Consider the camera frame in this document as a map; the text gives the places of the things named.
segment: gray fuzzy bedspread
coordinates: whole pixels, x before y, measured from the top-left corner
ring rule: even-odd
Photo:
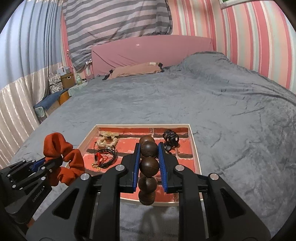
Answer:
[[[61,132],[77,147],[95,124],[189,123],[202,173],[216,172],[274,235],[296,205],[296,96],[221,53],[197,53],[163,73],[89,82],[37,128],[12,162],[42,157]],[[66,188],[54,188],[36,212]],[[178,208],[121,204],[122,240],[177,240]]]

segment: red string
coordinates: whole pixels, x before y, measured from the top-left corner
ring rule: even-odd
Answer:
[[[109,154],[109,153],[108,152],[103,152],[103,153],[97,152],[96,153],[98,165],[101,165],[101,164],[109,161],[112,158],[112,157],[108,157],[107,155],[104,155],[104,154]]]

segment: blue cushion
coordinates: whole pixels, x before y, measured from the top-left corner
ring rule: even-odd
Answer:
[[[38,107],[43,107],[44,110],[48,110],[52,106],[52,104],[55,103],[59,99],[61,94],[63,94],[68,89],[64,89],[62,91],[58,91],[58,92],[48,95],[43,100],[41,100],[36,105],[34,105],[33,108],[35,109]]]

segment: blue gripper pad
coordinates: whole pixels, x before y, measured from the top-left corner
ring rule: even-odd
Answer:
[[[140,167],[140,147],[139,144],[138,151],[137,151],[137,157],[135,162],[135,168],[133,171],[133,191],[136,191],[137,185],[138,185],[138,177],[139,177],[139,167]]]
[[[38,167],[42,166],[44,162],[45,162],[45,157],[34,162],[33,167],[31,168],[32,172],[37,172]]]
[[[163,151],[161,149],[160,143],[158,144],[158,161],[161,175],[161,183],[165,192],[168,191],[168,177],[165,168],[165,160],[163,158]]]

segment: pink headboard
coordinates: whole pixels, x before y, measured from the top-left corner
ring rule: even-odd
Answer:
[[[120,66],[160,62],[164,67],[179,64],[196,52],[213,51],[212,39],[155,35],[116,40],[91,49],[94,75],[108,74]]]

